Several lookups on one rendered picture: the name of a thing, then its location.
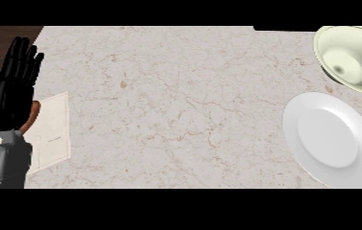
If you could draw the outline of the white plate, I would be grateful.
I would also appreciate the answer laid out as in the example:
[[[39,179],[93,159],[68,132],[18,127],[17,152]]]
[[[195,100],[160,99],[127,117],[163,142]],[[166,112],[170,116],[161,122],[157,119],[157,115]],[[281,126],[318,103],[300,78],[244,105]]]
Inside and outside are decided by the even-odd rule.
[[[283,112],[283,133],[294,158],[334,188],[362,188],[362,115],[336,97],[297,95]]]

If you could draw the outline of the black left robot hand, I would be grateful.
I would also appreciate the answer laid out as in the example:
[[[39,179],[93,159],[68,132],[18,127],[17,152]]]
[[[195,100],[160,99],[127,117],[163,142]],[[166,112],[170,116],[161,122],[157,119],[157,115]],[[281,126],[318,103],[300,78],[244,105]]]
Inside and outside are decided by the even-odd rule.
[[[0,69],[0,131],[20,129],[28,120],[43,59],[30,39],[18,36]]]

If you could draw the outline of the pale green bowl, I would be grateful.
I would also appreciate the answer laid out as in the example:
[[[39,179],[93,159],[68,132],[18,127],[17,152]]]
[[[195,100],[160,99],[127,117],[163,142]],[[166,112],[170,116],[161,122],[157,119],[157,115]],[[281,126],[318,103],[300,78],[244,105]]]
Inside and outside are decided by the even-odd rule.
[[[322,26],[314,36],[314,53],[327,76],[362,92],[362,26]]]

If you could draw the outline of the cream placemat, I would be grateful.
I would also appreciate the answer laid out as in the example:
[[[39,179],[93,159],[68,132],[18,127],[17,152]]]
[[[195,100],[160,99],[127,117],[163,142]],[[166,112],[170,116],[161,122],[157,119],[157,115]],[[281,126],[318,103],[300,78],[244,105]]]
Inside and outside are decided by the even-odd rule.
[[[42,111],[37,121],[24,134],[24,139],[33,145],[28,173],[39,172],[71,158],[67,92],[42,100]]]

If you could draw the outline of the brown round object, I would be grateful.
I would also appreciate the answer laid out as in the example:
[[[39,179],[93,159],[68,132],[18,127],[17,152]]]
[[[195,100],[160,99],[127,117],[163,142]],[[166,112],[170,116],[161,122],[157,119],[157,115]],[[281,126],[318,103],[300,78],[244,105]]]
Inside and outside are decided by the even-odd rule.
[[[21,134],[25,134],[27,130],[31,128],[31,126],[34,125],[34,122],[37,120],[39,114],[40,114],[40,109],[42,109],[42,104],[39,101],[33,101],[31,104],[31,112],[30,112],[30,117],[28,120],[25,122],[25,124],[23,125],[23,127],[20,128]]]

